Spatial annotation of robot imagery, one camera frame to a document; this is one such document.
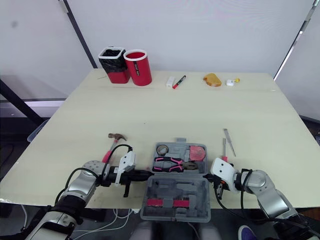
gray toolbox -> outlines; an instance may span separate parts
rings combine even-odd
[[[211,219],[207,148],[203,144],[158,142],[140,217],[143,220],[207,223]]]

white wall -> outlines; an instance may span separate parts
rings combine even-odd
[[[19,97],[65,98],[91,69],[57,0],[0,1],[0,78]]]
[[[320,7],[301,35],[276,83],[294,109],[320,121]]]
[[[275,75],[313,0],[68,0],[96,62],[107,46],[151,69]]]

black frame pole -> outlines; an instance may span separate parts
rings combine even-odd
[[[74,14],[73,14],[72,11],[71,11],[71,8],[70,8],[70,6],[69,6],[68,1],[67,1],[67,0],[63,0],[63,3],[64,3],[64,5],[65,5],[65,7],[66,7],[66,10],[67,10],[67,13],[66,13],[66,14],[67,14],[68,17],[69,17],[69,20],[70,20],[70,22],[71,22],[71,24],[72,24],[72,26],[73,26],[73,29],[74,29],[76,35],[78,36],[78,38],[79,38],[79,40],[80,40],[80,43],[82,44],[82,47],[83,47],[83,49],[84,49],[87,57],[89,58],[89,61],[90,61],[91,65],[92,65],[92,67],[93,67],[94,69],[97,69],[97,68],[98,68],[98,67],[97,67],[97,64],[96,64],[94,58],[92,57],[92,54],[91,54],[91,52],[90,52],[90,50],[89,50],[89,48],[88,48],[88,45],[87,45],[87,43],[86,43],[86,41],[85,41],[85,39],[84,39],[84,36],[82,35],[82,33],[81,33],[81,31],[80,31],[80,28],[79,28],[79,26],[78,26],[78,24],[77,24],[77,21],[76,21],[76,19],[75,19]]]
[[[29,107],[17,94],[15,94],[15,92],[12,91],[10,87],[8,87],[1,79],[0,93],[36,125],[39,126],[45,121],[35,111],[33,111],[31,107]]]

red container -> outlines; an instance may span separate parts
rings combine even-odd
[[[145,50],[134,49],[123,54],[135,85],[146,86],[152,82],[148,55]]]
[[[110,82],[113,84],[127,84],[129,82],[130,73],[129,70],[121,71],[121,72],[109,72],[107,73]]]
[[[104,56],[104,53],[107,50],[112,50],[112,51],[119,51],[119,53],[116,56]],[[130,78],[130,73],[129,73],[129,69],[126,67],[125,64],[125,60],[123,57],[123,54],[125,52],[125,49],[123,47],[107,47],[104,50],[102,50],[100,52],[100,54],[98,55],[99,61],[102,65],[102,67],[104,68],[104,70],[106,71],[106,74],[108,75],[110,82],[112,82],[113,84],[126,84],[129,81]],[[112,65],[113,62],[115,66],[119,67],[119,65],[121,65],[121,63],[123,63],[125,70],[123,71],[109,71],[109,69],[107,69],[108,65]]]

purple shoe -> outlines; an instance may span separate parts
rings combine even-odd
[[[238,230],[238,239],[239,240],[258,240],[254,232],[250,227],[242,225]]]

